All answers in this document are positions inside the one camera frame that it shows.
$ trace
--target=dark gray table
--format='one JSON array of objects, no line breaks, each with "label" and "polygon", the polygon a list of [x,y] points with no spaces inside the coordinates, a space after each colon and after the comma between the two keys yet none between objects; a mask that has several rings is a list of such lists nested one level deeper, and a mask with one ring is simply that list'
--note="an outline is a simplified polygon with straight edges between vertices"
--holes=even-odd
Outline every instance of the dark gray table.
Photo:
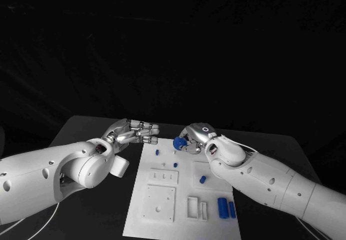
[{"label": "dark gray table", "polygon": [[[74,116],[62,127],[51,147],[100,138],[117,119]],[[159,138],[173,139],[185,126],[162,124]],[[280,160],[305,177],[321,183],[319,177],[296,139],[286,135],[264,134],[217,129],[234,141],[251,146],[264,155]],[[136,184],[143,144],[132,144],[119,155],[130,161],[123,178],[109,174],[103,183],[93,189],[74,193],[60,204],[55,216],[34,238],[35,240],[130,240],[123,237],[127,213]],[[237,217],[243,240],[290,239],[313,240],[299,220],[290,214],[259,204],[240,191],[234,190]],[[3,239],[28,240],[52,216],[57,206],[28,217],[25,221],[0,236]]]}]

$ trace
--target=black background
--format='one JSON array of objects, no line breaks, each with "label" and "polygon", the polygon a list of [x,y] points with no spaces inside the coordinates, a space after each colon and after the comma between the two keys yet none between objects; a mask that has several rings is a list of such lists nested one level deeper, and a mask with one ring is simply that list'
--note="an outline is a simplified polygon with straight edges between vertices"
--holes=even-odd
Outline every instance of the black background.
[{"label": "black background", "polygon": [[293,136],[346,193],[345,2],[9,2],[0,16],[5,157],[74,115],[205,122]]}]

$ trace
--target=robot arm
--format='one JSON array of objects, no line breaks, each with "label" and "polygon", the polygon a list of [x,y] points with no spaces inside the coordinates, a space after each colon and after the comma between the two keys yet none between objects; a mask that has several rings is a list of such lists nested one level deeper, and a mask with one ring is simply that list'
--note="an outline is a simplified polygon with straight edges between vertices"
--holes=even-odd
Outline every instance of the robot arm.
[{"label": "robot arm", "polygon": [[123,177],[129,161],[116,154],[129,143],[156,145],[156,134],[156,124],[123,119],[101,138],[3,158],[0,225],[32,216],[77,191],[94,188],[109,173]]},{"label": "robot arm", "polygon": [[[280,161],[259,152],[244,151],[238,143],[218,136],[211,125],[189,125],[191,135],[205,150],[215,176],[224,179],[260,204],[303,219],[334,240],[346,238],[346,196],[303,177]],[[189,145],[175,144],[189,152]]]}]

